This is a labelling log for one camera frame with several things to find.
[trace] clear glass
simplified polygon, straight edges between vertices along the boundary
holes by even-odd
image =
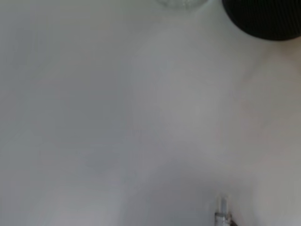
[[[157,0],[160,4],[174,9],[191,9],[204,4],[207,0]]]

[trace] black lid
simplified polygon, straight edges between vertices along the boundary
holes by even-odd
[[[244,32],[267,40],[301,36],[301,0],[222,0],[230,19]]]

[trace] black round object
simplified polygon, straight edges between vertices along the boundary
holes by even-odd
[[[301,36],[301,0],[222,0],[230,19],[244,32],[262,39]]]

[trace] glass object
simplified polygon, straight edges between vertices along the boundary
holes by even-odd
[[[230,226],[232,216],[229,211],[229,201],[226,195],[220,195],[215,212],[215,226]]]
[[[201,6],[207,0],[157,0],[161,5],[174,9],[192,9]]]

